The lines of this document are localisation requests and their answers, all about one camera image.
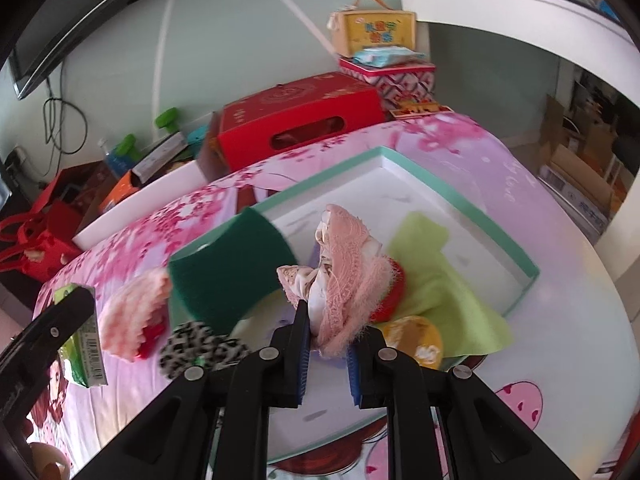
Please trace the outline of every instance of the television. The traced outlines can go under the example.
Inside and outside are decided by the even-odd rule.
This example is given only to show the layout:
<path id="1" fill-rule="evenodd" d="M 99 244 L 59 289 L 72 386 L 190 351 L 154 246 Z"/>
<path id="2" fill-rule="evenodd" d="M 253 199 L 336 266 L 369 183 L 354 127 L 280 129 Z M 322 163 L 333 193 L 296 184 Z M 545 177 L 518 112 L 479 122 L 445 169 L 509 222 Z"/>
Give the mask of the television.
<path id="1" fill-rule="evenodd" d="M 46 0 L 9 56 L 18 99 L 40 85 L 89 34 L 136 1 Z"/>

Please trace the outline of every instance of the silver rivet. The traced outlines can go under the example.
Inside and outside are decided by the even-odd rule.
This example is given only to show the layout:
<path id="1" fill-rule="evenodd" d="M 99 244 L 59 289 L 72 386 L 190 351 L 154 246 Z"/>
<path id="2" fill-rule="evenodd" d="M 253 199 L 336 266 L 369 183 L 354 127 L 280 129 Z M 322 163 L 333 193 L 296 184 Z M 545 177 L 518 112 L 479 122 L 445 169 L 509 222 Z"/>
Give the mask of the silver rivet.
<path id="1" fill-rule="evenodd" d="M 266 348 L 260 350 L 260 353 L 258 355 L 260 356 L 260 359 L 271 361 L 272 359 L 278 357 L 280 355 L 280 352 L 278 352 L 278 349 L 274 348 L 273 346 L 267 346 Z"/>
<path id="2" fill-rule="evenodd" d="M 383 361 L 393 361 L 398 357 L 398 352 L 394 348 L 381 348 L 378 350 L 378 357 Z"/>
<path id="3" fill-rule="evenodd" d="M 204 375 L 204 370 L 199 366 L 192 366 L 184 371 L 184 378 L 188 381 L 197 381 Z"/>
<path id="4" fill-rule="evenodd" d="M 458 365 L 453 368 L 453 374 L 459 379 L 468 379 L 473 375 L 471 368 L 465 365 Z"/>

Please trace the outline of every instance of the green felt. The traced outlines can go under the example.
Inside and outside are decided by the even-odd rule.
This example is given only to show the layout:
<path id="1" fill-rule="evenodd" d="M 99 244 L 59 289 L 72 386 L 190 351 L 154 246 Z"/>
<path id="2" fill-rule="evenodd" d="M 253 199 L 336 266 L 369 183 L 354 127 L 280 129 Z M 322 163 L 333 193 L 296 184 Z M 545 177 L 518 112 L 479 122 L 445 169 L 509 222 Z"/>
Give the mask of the green felt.
<path id="1" fill-rule="evenodd" d="M 480 301 L 440 252 L 446 228 L 409 213 L 386 254 L 406 273 L 404 297 L 392 319 L 424 316 L 440 331 L 444 357 L 485 355 L 513 341 L 507 322 Z"/>
<path id="2" fill-rule="evenodd" d="M 171 259 L 168 269 L 193 319 L 229 334 L 255 303 L 280 288 L 276 268 L 296 263 L 280 232 L 248 207 L 212 243 Z"/>

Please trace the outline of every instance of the red felt bag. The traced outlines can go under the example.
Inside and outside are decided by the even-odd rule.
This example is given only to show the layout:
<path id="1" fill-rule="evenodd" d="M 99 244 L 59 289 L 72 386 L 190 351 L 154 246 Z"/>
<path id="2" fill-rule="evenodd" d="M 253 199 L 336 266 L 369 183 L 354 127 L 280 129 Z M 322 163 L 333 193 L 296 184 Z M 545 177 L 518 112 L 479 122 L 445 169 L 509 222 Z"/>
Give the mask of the red felt bag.
<path id="1" fill-rule="evenodd" d="M 73 243 L 82 215 L 62 200 L 54 200 L 46 211 L 29 211 L 0 221 L 0 240 L 15 242 L 0 251 L 0 272 L 19 270 L 40 282 L 47 282 L 79 256 Z M 15 232 L 5 230 L 20 224 Z"/>

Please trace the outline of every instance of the green dumbbell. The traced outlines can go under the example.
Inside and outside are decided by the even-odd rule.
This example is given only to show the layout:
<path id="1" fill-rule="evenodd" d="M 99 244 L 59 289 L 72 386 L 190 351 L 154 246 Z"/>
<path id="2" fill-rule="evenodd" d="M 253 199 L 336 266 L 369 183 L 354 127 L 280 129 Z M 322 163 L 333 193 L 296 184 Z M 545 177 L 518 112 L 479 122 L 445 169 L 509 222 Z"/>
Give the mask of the green dumbbell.
<path id="1" fill-rule="evenodd" d="M 169 135 L 173 135 L 180 131 L 177 123 L 179 115 L 178 108 L 169 108 L 156 117 L 156 126 L 166 129 Z"/>

